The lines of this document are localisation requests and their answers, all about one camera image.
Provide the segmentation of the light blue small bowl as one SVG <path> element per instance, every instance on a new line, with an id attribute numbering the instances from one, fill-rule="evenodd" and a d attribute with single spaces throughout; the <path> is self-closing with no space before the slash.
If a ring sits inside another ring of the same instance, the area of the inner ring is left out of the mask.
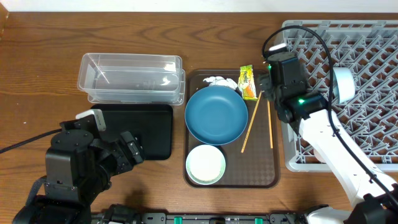
<path id="1" fill-rule="evenodd" d="M 355 96 L 355 82 L 351 70 L 345 67 L 333 68 L 333 94 L 343 104 Z"/>

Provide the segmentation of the white tissue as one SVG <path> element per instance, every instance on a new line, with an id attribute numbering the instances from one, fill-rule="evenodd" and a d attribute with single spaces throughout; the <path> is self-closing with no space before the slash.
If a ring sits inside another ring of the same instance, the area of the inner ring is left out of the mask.
<path id="1" fill-rule="evenodd" d="M 204 78 L 203 81 L 209 86 L 224 86 L 227 88 L 230 88 L 232 90 L 237 90 L 238 89 L 238 84 L 232 80 L 231 78 L 223 78 L 221 76 L 212 76 L 208 78 Z"/>

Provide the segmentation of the dark blue plate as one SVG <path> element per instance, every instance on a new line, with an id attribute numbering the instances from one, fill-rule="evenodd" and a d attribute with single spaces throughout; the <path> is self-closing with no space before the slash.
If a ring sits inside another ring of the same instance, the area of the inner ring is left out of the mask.
<path id="1" fill-rule="evenodd" d="M 194 93 L 185 108 L 185 124 L 197 140 L 222 146 L 237 140 L 248 123 L 242 97 L 223 86 L 208 86 Z"/>

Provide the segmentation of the mint green rice bowl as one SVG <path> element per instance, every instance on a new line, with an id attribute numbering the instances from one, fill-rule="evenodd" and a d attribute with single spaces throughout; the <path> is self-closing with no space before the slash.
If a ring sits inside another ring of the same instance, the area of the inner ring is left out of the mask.
<path id="1" fill-rule="evenodd" d="M 202 144 L 188 153 L 185 170 L 194 183 L 211 185 L 224 175 L 226 159 L 217 147 Z"/>

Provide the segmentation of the pink white cup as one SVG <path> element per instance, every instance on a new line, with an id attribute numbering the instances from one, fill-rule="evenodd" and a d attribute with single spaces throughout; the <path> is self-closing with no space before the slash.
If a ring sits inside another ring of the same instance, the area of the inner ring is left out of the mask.
<path id="1" fill-rule="evenodd" d="M 315 158 L 316 158 L 319 162 L 324 163 L 324 164 L 326 163 L 326 160 L 323 158 L 323 152 L 322 152 L 321 150 L 314 149 L 314 150 L 313 150 L 313 153 L 314 153 Z"/>

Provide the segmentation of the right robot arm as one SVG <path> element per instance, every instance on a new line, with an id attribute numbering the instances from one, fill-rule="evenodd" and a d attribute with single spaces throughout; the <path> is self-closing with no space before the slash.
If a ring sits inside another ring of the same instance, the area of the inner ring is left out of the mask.
<path id="1" fill-rule="evenodd" d="M 397 223 L 397 182 L 381 171 L 342 127 L 328 101 L 307 92 L 307 80 L 293 52 L 268 51 L 269 73 L 259 76 L 278 118 L 308 142 L 345 190 L 353 210 L 328 205 L 303 215 L 306 223 Z"/>

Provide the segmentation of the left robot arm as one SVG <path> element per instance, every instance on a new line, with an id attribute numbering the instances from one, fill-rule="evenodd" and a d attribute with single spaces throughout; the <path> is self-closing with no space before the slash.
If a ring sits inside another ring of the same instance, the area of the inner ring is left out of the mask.
<path id="1" fill-rule="evenodd" d="M 129 131 L 108 142 L 104 124 L 87 118 L 60 123 L 45 155 L 46 175 L 37 179 L 13 223 L 91 223 L 91 204 L 111 186 L 111 178 L 145 160 Z"/>

